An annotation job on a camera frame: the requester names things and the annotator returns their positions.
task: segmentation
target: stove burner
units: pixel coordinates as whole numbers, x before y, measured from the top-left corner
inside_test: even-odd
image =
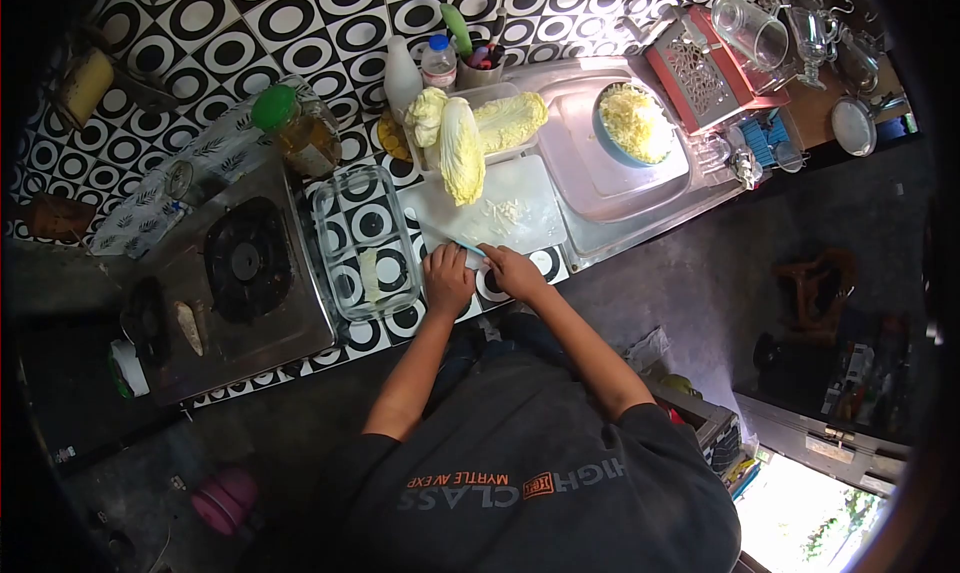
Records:
[[[206,234],[203,260],[213,310],[246,323],[278,307],[293,281],[280,209],[263,196],[240,204]]]
[[[252,244],[240,243],[233,249],[230,265],[233,267],[233,274],[236,275],[237,279],[249,281],[254,278],[260,268],[260,255]]]

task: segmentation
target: leaf print cloth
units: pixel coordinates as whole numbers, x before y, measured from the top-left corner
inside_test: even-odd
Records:
[[[285,76],[280,83],[293,87],[301,101],[319,100],[299,75]],[[196,140],[150,170],[90,239],[90,251],[97,256],[124,254],[139,259],[193,211],[164,193],[167,173],[174,162],[186,160],[194,171],[215,174],[230,184],[276,157],[270,138],[250,123],[250,110],[257,98],[251,96],[224,112]]]

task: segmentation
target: glass jar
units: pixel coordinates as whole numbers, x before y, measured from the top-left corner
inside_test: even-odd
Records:
[[[293,171],[323,179],[330,177],[342,155],[340,138],[325,121],[324,110],[330,111],[322,102],[301,105],[294,88],[275,85],[256,99],[250,121],[270,135]]]

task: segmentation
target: glass baking dish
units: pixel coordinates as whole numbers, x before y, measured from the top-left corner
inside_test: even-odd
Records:
[[[422,287],[390,174],[366,166],[335,174],[313,195],[319,254],[337,311],[350,321],[410,308]]]

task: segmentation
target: gas stove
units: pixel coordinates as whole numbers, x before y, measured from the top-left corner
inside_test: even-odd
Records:
[[[140,361],[157,402],[229,386],[334,345],[336,309],[303,194],[282,162],[271,161],[144,256],[123,322],[146,356]],[[193,320],[186,315],[185,325],[187,307]]]

